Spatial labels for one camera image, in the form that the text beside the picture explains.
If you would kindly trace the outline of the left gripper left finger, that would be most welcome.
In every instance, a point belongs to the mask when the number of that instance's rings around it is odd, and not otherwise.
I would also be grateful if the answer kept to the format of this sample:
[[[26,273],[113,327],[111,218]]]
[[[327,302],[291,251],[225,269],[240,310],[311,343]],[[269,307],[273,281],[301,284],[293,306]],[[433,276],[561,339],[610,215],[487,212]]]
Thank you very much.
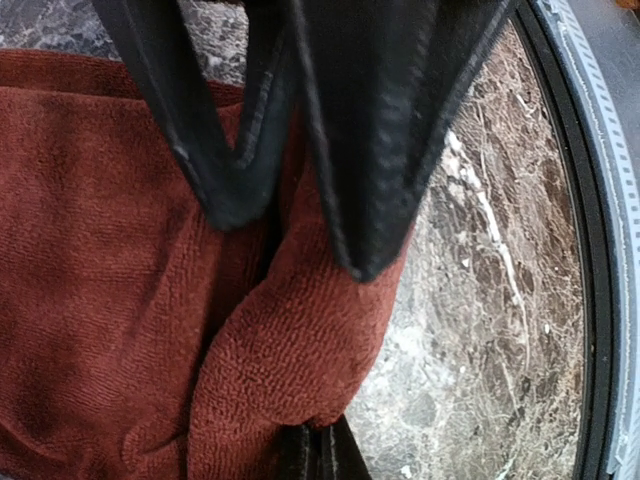
[[[276,480],[320,478],[320,433],[304,424],[286,426],[281,434]]]

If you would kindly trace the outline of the dark red towel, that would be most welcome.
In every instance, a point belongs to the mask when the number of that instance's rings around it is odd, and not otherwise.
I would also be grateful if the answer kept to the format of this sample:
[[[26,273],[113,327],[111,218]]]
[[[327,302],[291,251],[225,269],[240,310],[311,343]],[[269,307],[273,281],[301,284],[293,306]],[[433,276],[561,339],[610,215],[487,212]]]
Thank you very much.
[[[335,264],[299,123],[272,208],[223,233],[121,64],[2,52],[4,475],[273,478],[358,391],[403,267]]]

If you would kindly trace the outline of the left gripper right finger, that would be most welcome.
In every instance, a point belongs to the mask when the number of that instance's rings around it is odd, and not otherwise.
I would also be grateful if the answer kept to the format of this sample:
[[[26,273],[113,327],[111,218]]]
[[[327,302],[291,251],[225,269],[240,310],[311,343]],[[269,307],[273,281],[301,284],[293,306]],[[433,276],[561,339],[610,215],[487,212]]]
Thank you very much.
[[[323,480],[371,480],[345,415],[321,431],[320,471]]]

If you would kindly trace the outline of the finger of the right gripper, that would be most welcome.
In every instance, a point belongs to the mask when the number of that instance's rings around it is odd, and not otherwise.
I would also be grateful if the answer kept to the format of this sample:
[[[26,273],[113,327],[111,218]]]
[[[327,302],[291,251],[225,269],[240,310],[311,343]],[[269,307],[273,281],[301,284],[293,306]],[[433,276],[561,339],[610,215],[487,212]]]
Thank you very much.
[[[241,227],[269,205],[296,94],[291,42],[275,1],[246,1],[245,88],[229,144],[175,1],[96,1],[99,19],[211,225]]]
[[[398,257],[510,1],[293,1],[307,128],[338,263]]]

